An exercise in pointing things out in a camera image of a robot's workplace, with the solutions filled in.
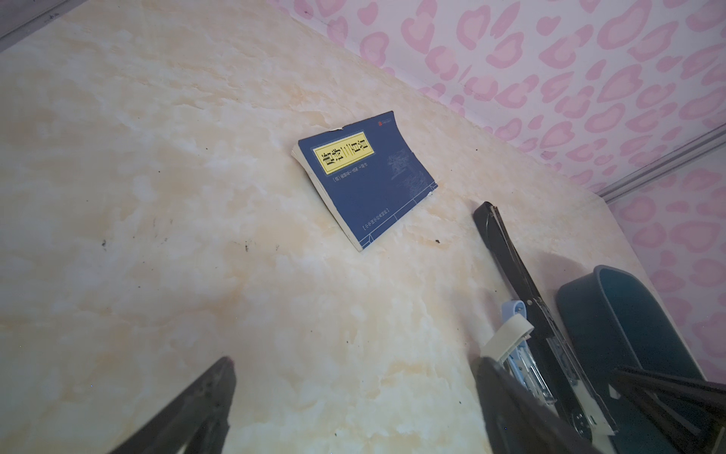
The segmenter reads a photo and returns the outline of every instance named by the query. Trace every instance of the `yellow label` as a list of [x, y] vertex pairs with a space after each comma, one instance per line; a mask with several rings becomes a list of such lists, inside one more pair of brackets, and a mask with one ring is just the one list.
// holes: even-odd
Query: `yellow label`
[[313, 153], [320, 161], [325, 174], [330, 175], [334, 171], [372, 155], [373, 148], [368, 143], [365, 133], [361, 131], [345, 139], [314, 148]]

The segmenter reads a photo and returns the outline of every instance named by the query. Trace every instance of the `beige marble surface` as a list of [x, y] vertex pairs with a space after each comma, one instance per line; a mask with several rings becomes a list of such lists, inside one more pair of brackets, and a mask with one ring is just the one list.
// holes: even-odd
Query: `beige marble surface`
[[[103, 453], [223, 354], [227, 453], [488, 452], [472, 210], [547, 297], [647, 280], [600, 199], [262, 0], [89, 0], [0, 87], [2, 452]], [[440, 188], [358, 253], [290, 149], [387, 110]]]

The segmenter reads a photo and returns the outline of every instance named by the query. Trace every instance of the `book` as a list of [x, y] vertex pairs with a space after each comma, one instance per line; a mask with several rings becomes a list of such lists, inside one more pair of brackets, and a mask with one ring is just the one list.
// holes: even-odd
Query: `book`
[[293, 157], [358, 251], [438, 187], [393, 111], [299, 140]]

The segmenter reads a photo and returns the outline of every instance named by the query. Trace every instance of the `pink wallpaper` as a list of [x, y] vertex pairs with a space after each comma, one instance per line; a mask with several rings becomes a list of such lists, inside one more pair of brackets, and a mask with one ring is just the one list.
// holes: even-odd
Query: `pink wallpaper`
[[610, 209], [706, 377], [726, 383], [726, 150]]
[[270, 0], [598, 191], [726, 123], [725, 0]]

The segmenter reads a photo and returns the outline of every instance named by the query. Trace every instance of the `blue book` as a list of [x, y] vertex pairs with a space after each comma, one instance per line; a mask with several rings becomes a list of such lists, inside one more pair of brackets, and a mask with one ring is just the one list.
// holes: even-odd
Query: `blue book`
[[302, 139], [293, 156], [358, 251], [438, 187], [393, 112]]

